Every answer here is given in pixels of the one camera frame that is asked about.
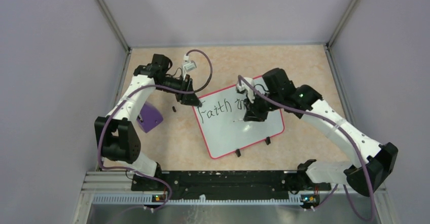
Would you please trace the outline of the red framed whiteboard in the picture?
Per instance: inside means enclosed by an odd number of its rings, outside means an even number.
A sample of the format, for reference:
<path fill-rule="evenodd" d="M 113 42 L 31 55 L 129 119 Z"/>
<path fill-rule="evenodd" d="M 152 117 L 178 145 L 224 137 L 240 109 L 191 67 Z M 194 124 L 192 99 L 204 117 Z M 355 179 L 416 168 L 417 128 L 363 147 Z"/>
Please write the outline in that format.
<path fill-rule="evenodd" d="M 272 111 L 263 122 L 232 122 L 245 115 L 245 94 L 236 92 L 235 85 L 199 97 L 202 107 L 193 111 L 206 149 L 212 159 L 218 159 L 285 130 L 280 110 Z"/>

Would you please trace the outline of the purple wedge eraser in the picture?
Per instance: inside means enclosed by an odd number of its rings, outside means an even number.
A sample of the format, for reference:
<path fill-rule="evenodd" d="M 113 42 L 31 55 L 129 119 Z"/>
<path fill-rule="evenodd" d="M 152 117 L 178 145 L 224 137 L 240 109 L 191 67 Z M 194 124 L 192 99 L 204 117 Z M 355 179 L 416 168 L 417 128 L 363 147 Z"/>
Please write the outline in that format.
<path fill-rule="evenodd" d="M 148 133 L 163 122 L 163 116 L 151 103 L 146 102 L 137 115 L 136 121 L 144 133 Z"/>

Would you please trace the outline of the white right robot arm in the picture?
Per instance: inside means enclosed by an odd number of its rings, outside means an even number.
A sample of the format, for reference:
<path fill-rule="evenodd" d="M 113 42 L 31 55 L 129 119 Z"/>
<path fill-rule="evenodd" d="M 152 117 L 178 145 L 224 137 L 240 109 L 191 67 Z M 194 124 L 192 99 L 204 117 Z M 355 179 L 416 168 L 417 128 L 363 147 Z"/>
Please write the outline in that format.
<path fill-rule="evenodd" d="M 269 112 L 283 109 L 312 125 L 336 145 L 348 160 L 323 162 L 308 160 L 298 166 L 298 185 L 312 189 L 317 183 L 350 186 L 362 196 L 371 196 L 392 173 L 398 148 L 391 142 L 382 144 L 357 129 L 340 116 L 309 85 L 295 87 L 281 68 L 263 74 L 264 93 L 254 86 L 254 80 L 238 76 L 236 90 L 246 95 L 246 122 L 263 122 Z"/>

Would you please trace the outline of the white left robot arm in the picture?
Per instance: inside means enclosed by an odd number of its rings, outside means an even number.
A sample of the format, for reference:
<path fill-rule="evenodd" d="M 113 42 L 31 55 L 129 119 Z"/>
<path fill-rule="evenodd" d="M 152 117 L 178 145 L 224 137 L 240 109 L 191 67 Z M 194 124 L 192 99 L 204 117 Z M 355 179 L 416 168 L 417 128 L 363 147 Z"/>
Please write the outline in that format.
<path fill-rule="evenodd" d="M 175 94 L 177 102 L 182 105 L 202 106 L 188 74 L 189 70 L 195 68 L 189 55 L 189 52 L 184 55 L 182 75 L 175 78 L 168 75 L 172 61 L 165 55 L 154 54 L 151 63 L 135 69 L 130 85 L 118 104 L 94 123 L 98 161 L 106 158 L 120 162 L 124 169 L 144 175 L 143 183 L 150 190 L 159 189 L 163 177 L 156 172 L 157 162 L 141 152 L 141 142 L 136 132 L 138 118 L 155 90 Z"/>

